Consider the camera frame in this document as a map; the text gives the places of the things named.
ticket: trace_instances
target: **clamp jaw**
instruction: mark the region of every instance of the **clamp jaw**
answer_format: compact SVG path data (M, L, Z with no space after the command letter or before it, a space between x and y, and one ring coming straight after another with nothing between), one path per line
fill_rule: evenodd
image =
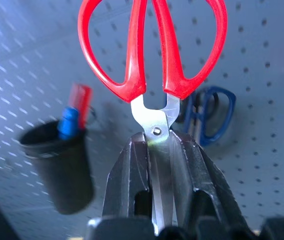
M171 130L169 142L177 225L194 235L199 220L205 217L226 230L235 227L248 230L223 173L195 140ZM153 229L152 199L148 146L144 134L139 132L129 138L110 171L102 218L91 221L88 232L114 219L119 222L130 219Z

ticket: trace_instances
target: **scissor blade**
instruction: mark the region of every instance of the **scissor blade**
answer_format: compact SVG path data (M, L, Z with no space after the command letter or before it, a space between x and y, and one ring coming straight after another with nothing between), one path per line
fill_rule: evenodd
M149 173L153 189L155 220L158 230L172 224L173 186L169 152L169 127L179 113L179 99L168 94L162 110L147 109L143 95L131 101L132 114L144 128L149 150Z
M150 178L158 230L172 224L173 185L167 141L149 148Z

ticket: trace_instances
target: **blue marker cap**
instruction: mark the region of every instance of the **blue marker cap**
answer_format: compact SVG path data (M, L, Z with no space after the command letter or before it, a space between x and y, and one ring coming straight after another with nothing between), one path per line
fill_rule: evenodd
M75 136L79 131L79 112L76 108L66 107L63 119L58 124L60 139L66 140Z

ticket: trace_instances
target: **red scissors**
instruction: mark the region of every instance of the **red scissors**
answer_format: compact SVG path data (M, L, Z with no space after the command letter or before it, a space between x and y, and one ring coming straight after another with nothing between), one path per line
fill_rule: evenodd
M152 0L162 50L163 88L167 93L167 105L161 110L147 109L143 103L146 92L143 39L147 0L134 0L128 31L126 72L123 83L116 83L98 64L90 46L88 25L95 7L101 0L84 0L78 18L80 44L93 72L115 95L131 103L134 119L144 128L149 149L150 179L153 188L153 220L158 230L172 224L173 193L171 182L169 128L179 114L180 99L188 97L205 80L216 64L225 42L227 12L224 0L206 0L216 19L216 37L213 49L201 69L193 78L183 74L173 21L166 0Z

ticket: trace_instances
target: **blue scissors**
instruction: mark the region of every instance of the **blue scissors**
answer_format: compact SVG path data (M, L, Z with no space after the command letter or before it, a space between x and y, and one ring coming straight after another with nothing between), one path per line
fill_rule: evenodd
M224 94L228 97L229 106L221 127L214 135L208 136L206 134L207 121L217 113L219 107L218 94ZM184 102L186 109L183 131L195 137L200 146L210 145L225 133L233 116L235 102L235 94L218 86L206 87L195 91Z

